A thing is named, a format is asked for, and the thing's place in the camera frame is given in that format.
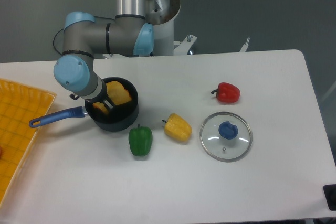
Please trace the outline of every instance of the pot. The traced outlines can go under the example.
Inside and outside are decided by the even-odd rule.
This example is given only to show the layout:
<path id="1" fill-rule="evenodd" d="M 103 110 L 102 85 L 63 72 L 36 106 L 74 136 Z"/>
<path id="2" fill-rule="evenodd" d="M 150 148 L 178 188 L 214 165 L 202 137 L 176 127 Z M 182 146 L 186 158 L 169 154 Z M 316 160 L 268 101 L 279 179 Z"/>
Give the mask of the pot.
<path id="1" fill-rule="evenodd" d="M 65 118 L 83 118 L 89 115 L 96 125 L 103 130 L 117 132 L 128 128 L 138 117 L 138 92 L 132 83 L 119 77 L 109 77 L 103 79 L 105 83 L 117 81 L 130 93 L 132 101 L 125 104 L 114 106 L 108 115 L 95 109 L 92 103 L 85 101 L 85 107 L 75 107 L 58 111 L 49 115 L 32 119 L 29 126 L 32 128 L 40 127 Z"/>

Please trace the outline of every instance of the yellow bell pepper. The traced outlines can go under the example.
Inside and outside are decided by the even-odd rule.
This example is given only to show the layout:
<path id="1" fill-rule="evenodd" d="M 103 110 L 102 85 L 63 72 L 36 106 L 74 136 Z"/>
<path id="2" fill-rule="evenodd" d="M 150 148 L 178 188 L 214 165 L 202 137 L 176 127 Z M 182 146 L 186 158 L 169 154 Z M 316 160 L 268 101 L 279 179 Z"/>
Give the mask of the yellow bell pepper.
<path id="1" fill-rule="evenodd" d="M 173 139 L 184 142 L 190 138 L 193 130 L 191 126 L 179 115 L 173 113 L 169 116 L 167 121 L 163 120 L 163 122 L 166 123 L 164 126 L 164 133 Z"/>
<path id="2" fill-rule="evenodd" d="M 107 95 L 112 100 L 115 105 L 121 105 L 132 101 L 130 93 L 124 88 L 124 86 L 118 81 L 111 81 L 106 83 Z M 101 102 L 95 102 L 93 107 L 101 110 L 105 115 L 109 111 L 105 108 L 104 104 Z"/>

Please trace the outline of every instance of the orange tray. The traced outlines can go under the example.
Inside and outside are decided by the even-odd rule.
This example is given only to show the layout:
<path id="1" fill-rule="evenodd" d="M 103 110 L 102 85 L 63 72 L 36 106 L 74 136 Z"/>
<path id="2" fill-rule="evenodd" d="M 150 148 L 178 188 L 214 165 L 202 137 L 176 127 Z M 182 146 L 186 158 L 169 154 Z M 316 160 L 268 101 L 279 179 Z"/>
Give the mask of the orange tray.
<path id="1" fill-rule="evenodd" d="M 39 128 L 31 119 L 45 115 L 55 93 L 0 79 L 0 206 L 34 143 Z"/>

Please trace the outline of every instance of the pot handle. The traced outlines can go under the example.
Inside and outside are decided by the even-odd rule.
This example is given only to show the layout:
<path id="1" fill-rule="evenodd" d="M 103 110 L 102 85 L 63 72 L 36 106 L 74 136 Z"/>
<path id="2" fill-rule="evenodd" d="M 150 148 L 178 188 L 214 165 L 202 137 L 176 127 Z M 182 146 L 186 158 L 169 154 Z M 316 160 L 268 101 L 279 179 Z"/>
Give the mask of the pot handle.
<path id="1" fill-rule="evenodd" d="M 32 119 L 29 122 L 29 127 L 37 128 L 49 123 L 54 123 L 56 121 L 65 119 L 65 118 L 83 118 L 87 115 L 84 107 L 75 107 L 69 108 L 66 110 L 61 110 L 49 115 L 44 115 L 39 118 Z"/>

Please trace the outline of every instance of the pot lid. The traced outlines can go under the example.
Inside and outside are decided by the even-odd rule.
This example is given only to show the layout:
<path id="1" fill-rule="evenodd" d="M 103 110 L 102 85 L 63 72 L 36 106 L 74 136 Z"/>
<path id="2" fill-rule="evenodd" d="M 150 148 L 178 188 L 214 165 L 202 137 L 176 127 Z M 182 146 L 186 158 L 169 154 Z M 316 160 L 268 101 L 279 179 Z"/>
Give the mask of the pot lid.
<path id="1" fill-rule="evenodd" d="M 230 112 L 208 116 L 199 133 L 204 150 L 222 162 L 243 158 L 252 145 L 252 131 L 246 121 Z"/>

